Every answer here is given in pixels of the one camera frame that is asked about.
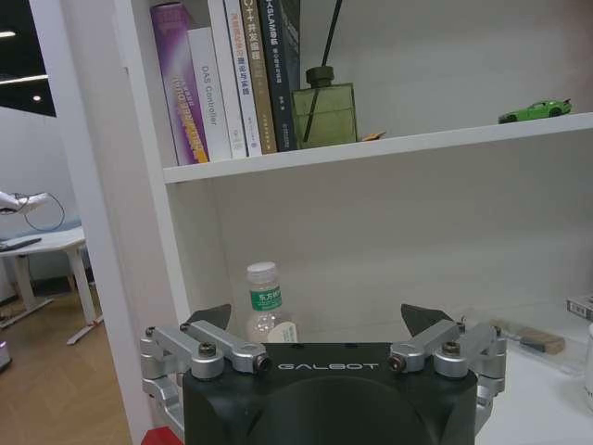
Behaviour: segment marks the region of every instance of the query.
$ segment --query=reed diffuser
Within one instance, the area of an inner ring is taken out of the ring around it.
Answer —
[[[342,0],[336,0],[322,65],[307,70],[307,83],[311,87],[292,94],[299,148],[347,144],[358,139],[354,85],[333,84],[334,69],[327,66],[341,7]]]

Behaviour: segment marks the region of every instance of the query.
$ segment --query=brown book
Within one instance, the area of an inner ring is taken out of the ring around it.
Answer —
[[[268,88],[268,75],[266,71],[266,58],[264,55],[261,27],[259,26],[258,2],[256,0],[241,0],[243,26],[247,54],[249,56],[249,70],[253,96],[258,115],[259,139],[261,152],[264,155],[276,153],[276,138],[274,123],[271,115],[270,90]]]

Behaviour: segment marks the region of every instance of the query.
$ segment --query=silver metal linkage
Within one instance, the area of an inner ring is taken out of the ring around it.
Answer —
[[[393,343],[389,363],[399,373],[416,373],[424,369],[424,362],[441,344],[460,336],[456,323],[441,320],[408,341]]]
[[[424,369],[430,355],[435,372],[445,378],[464,378],[470,371],[478,377],[477,434],[492,414],[493,399],[505,388],[507,340],[490,324],[461,334],[455,323],[442,320],[409,341],[393,343],[389,364],[397,373],[414,373]]]
[[[257,374],[268,370],[271,365],[262,344],[244,341],[208,322],[191,323],[185,332],[200,341],[216,345],[239,373]]]
[[[270,367],[263,345],[249,343],[208,322],[184,324],[183,332],[168,327],[146,329],[140,341],[143,390],[157,402],[167,426],[184,441],[179,375],[190,370],[210,380],[224,372],[224,359],[240,373],[256,374]],[[172,375],[177,384],[170,378]]]

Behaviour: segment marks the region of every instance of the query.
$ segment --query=plastic water bottle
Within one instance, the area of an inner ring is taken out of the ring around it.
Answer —
[[[247,337],[258,343],[297,343],[297,325],[282,310],[278,269],[273,262],[247,267],[253,313],[247,320]]]

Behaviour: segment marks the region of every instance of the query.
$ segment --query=ceiling light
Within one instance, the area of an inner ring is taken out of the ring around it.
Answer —
[[[10,83],[22,83],[22,82],[33,82],[33,81],[43,81],[48,79],[49,76],[47,74],[40,74],[38,76],[27,76],[27,77],[18,77],[16,79],[7,79],[5,81],[0,81],[0,85],[8,85]]]

